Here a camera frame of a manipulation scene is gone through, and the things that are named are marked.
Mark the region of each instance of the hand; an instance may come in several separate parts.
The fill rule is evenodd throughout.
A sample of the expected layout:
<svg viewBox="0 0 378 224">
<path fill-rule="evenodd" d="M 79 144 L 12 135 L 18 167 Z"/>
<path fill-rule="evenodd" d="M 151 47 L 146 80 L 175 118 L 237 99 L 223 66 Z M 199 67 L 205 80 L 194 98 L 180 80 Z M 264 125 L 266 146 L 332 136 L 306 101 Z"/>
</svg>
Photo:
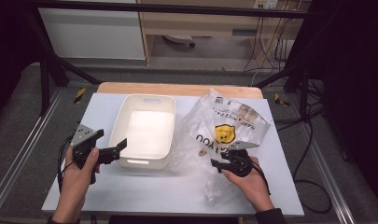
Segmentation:
<svg viewBox="0 0 378 224">
<path fill-rule="evenodd" d="M 250 159 L 259 165 L 258 158 L 251 157 Z M 252 169 L 250 174 L 245 177 L 240 177 L 227 170 L 222 170 L 222 173 L 241 190 L 257 212 L 274 209 L 267 186 L 259 172 L 255 169 Z"/>
<path fill-rule="evenodd" d="M 99 149 L 93 148 L 86 163 L 80 170 L 75 163 L 69 165 L 63 172 L 63 188 L 57 210 L 52 220 L 59 223 L 76 223 L 91 181 L 92 169 L 98 162 Z M 73 162 L 73 148 L 66 150 L 65 165 Z"/>
</svg>

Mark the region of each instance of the desk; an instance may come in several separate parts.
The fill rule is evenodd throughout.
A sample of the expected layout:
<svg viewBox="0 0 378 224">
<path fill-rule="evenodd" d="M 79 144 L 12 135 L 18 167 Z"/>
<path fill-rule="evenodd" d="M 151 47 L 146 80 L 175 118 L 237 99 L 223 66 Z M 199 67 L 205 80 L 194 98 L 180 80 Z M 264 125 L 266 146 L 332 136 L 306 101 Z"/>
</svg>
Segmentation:
<svg viewBox="0 0 378 224">
<path fill-rule="evenodd" d="M 180 6 L 201 6 L 201 7 L 240 7 L 253 8 L 255 0 L 136 0 L 138 4 L 160 4 L 160 5 L 180 5 Z M 306 10 L 310 5 L 308 1 L 297 0 L 279 0 L 276 9 Z M 237 17 L 237 16 L 217 16 L 217 15 L 190 15 L 190 14 L 168 14 L 168 13 L 151 13 L 140 12 L 142 38 L 144 40 L 145 55 L 147 63 L 151 61 L 155 35 L 194 35 L 194 36 L 232 36 L 234 29 L 239 30 L 256 30 L 256 24 L 259 18 L 255 17 Z M 299 32 L 302 20 L 290 22 L 285 29 L 284 24 L 287 19 L 281 18 L 264 18 L 262 25 L 261 37 L 264 40 L 264 49 L 267 54 L 272 53 L 275 40 L 282 38 L 285 40 L 294 40 Z M 255 58 L 261 67 L 271 67 L 266 61 L 263 52 L 259 48 L 259 31 L 256 38 L 254 36 L 238 36 L 240 38 L 249 38 L 254 45 Z"/>
<path fill-rule="evenodd" d="M 176 101 L 176 123 L 204 95 L 211 86 L 103 83 L 87 107 L 82 123 L 94 130 L 104 129 L 105 136 L 97 141 L 100 148 L 107 147 L 114 121 L 126 94 L 170 94 Z M 248 87 L 214 87 L 225 96 L 251 105 L 266 119 L 272 119 L 261 91 Z M 269 129 L 263 144 L 249 154 L 259 157 L 267 176 L 275 206 L 286 216 L 303 216 L 302 207 L 291 179 L 275 127 Z M 206 175 L 200 170 L 158 172 L 124 169 L 114 161 L 101 167 L 97 182 L 90 186 L 83 212 L 108 215 L 137 216 L 212 216 L 238 217 L 255 213 L 250 203 L 238 190 L 223 196 L 219 203 L 211 205 L 204 197 Z M 53 212 L 59 198 L 57 181 L 54 181 L 42 210 Z"/>
</svg>

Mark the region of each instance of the plastic container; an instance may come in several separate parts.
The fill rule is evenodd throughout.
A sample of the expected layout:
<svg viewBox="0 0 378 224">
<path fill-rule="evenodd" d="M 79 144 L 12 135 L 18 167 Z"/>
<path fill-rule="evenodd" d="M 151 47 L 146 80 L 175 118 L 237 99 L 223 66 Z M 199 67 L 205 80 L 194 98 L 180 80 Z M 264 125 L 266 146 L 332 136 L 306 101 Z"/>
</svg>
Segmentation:
<svg viewBox="0 0 378 224">
<path fill-rule="evenodd" d="M 132 94 L 117 116 L 109 146 L 127 138 L 119 165 L 162 169 L 168 163 L 175 126 L 175 99 L 170 96 Z"/>
</svg>

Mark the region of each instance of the yellow logo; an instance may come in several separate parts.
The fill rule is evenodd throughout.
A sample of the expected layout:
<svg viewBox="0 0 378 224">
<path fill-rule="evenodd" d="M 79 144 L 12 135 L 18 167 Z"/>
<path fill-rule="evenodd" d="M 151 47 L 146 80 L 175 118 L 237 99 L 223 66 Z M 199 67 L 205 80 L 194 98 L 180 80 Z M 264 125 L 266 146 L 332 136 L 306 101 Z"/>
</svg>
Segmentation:
<svg viewBox="0 0 378 224">
<path fill-rule="evenodd" d="M 215 127 L 216 141 L 222 144 L 231 143 L 235 139 L 235 126 L 227 124 Z"/>
</svg>

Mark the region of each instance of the sleeve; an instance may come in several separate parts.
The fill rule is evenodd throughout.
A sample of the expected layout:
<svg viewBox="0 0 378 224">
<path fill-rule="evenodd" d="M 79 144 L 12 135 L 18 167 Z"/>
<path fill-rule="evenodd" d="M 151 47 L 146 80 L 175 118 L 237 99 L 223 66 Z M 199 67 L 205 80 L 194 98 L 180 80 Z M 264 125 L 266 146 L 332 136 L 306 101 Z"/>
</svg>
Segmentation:
<svg viewBox="0 0 378 224">
<path fill-rule="evenodd" d="M 47 220 L 47 224 L 62 224 L 62 223 L 54 222 L 54 221 L 52 220 L 52 216 L 51 216 L 51 217 L 49 217 L 49 219 Z M 72 224 L 80 224 L 80 218 L 77 220 L 76 223 L 72 223 Z"/>
<path fill-rule="evenodd" d="M 258 212 L 255 214 L 256 219 L 259 224 L 285 224 L 284 215 L 282 215 L 282 210 L 280 208 L 275 208 L 267 210 L 264 212 Z"/>
</svg>

